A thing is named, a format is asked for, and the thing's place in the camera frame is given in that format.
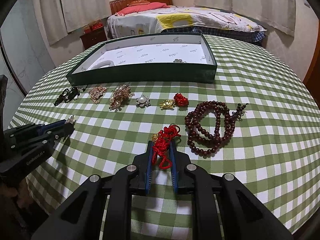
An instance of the checkered tablecloth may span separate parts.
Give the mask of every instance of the checkered tablecloth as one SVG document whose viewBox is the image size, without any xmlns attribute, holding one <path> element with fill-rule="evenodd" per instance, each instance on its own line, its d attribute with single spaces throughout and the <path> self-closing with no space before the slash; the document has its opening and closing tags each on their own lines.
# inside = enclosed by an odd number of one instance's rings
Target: checkered tablecloth
<svg viewBox="0 0 320 240">
<path fill-rule="evenodd" d="M 47 73 L 26 96 L 11 127 L 30 122 L 51 123 L 75 115 L 70 140 L 60 142 L 51 158 L 28 175 L 32 197 L 52 212 L 90 175 L 108 176 L 131 164 L 145 152 L 151 134 L 170 123 L 180 125 L 177 148 L 193 163 L 212 174 L 234 174 L 291 231 L 297 230 L 320 203 L 320 111 L 294 72 L 263 48 L 228 38 L 205 35 L 218 63 L 214 84 L 187 82 L 132 82 L 135 96 L 121 110 L 108 109 L 117 83 L 103 84 L 108 91 L 100 104 L 88 91 L 77 101 L 57 107 L 53 102 L 70 85 L 68 71 L 98 44 Z M 182 93 L 188 110 L 161 110 L 159 103 Z M 135 106 L 140 95 L 151 106 Z M 202 101 L 250 103 L 233 138 L 211 158 L 191 153 L 184 116 Z M 214 131 L 209 114 L 202 127 Z M 191 239 L 191 201 L 176 196 L 170 171 L 153 171 L 150 194 L 132 199 L 132 239 Z"/>
</svg>

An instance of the pillow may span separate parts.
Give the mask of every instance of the pillow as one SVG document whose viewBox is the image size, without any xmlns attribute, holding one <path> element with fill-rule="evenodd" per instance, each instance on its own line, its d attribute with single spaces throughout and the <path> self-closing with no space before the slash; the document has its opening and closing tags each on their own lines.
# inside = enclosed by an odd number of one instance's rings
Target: pillow
<svg viewBox="0 0 320 240">
<path fill-rule="evenodd" d="M 134 13 L 134 12 L 143 12 L 143 11 L 148 11 L 148 10 L 155 10 L 159 8 L 170 8 L 165 3 L 160 3 L 160 2 L 152 2 L 147 5 L 135 5 L 135 6 L 130 6 L 122 9 L 121 11 L 115 13 L 116 16 L 124 16 L 126 14 Z"/>
<path fill-rule="evenodd" d="M 147 5 L 150 2 L 147 0 L 137 0 L 137 1 L 133 1 L 131 3 L 128 4 L 128 6 L 136 6 L 136 5 Z"/>
</svg>

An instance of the red cord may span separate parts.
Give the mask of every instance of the red cord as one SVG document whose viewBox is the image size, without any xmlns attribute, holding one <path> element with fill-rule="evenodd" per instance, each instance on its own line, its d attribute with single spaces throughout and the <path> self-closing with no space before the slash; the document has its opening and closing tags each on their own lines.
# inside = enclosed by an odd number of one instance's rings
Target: red cord
<svg viewBox="0 0 320 240">
<path fill-rule="evenodd" d="M 176 93 L 176 95 L 173 97 L 173 99 L 176 101 L 176 104 L 178 106 L 187 106 L 187 105 L 189 105 L 188 98 L 184 97 L 180 93 Z"/>
<path fill-rule="evenodd" d="M 152 147 L 153 149 L 153 155 L 152 155 L 152 164 L 155 165 L 157 161 L 158 155 L 162 158 L 159 168 L 161 169 L 168 169 L 172 166 L 172 162 L 165 156 L 165 153 L 168 150 L 170 141 L 176 137 L 176 136 L 181 136 L 179 134 L 180 132 L 180 127 L 178 125 L 170 125 L 169 127 L 164 127 L 163 130 L 158 132 L 159 138 L 155 142 L 154 146 Z"/>
</svg>

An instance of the wooden headboard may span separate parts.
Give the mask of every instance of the wooden headboard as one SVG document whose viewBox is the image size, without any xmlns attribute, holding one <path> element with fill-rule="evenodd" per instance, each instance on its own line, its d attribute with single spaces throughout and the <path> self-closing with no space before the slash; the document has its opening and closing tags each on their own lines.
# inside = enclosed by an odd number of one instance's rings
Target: wooden headboard
<svg viewBox="0 0 320 240">
<path fill-rule="evenodd" d="M 112 14 L 115 14 L 118 11 L 121 11 L 122 9 L 127 7 L 127 4 L 137 0 L 114 0 L 110 2 L 111 12 Z M 167 5 L 173 5 L 172 0 L 147 0 L 149 2 L 163 2 Z"/>
</svg>

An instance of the silver screw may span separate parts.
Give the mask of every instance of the silver screw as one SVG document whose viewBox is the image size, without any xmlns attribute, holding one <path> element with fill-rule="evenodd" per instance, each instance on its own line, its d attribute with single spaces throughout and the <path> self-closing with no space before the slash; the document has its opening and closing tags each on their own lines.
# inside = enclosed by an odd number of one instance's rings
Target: silver screw
<svg viewBox="0 0 320 240">
<path fill-rule="evenodd" d="M 92 175 L 92 176 L 90 176 L 89 180 L 91 182 L 97 182 L 99 180 L 99 176 L 98 175 Z"/>
<path fill-rule="evenodd" d="M 231 173 L 227 173 L 226 175 L 224 175 L 224 178 L 226 180 L 232 181 L 235 178 L 235 176 L 233 176 Z"/>
<path fill-rule="evenodd" d="M 137 167 L 135 165 L 129 165 L 127 166 L 127 171 L 135 171 Z"/>
<path fill-rule="evenodd" d="M 187 169 L 188 169 L 189 171 L 195 171 L 196 168 L 197 168 L 197 166 L 195 166 L 194 164 L 188 164 L 188 165 L 187 165 Z"/>
</svg>

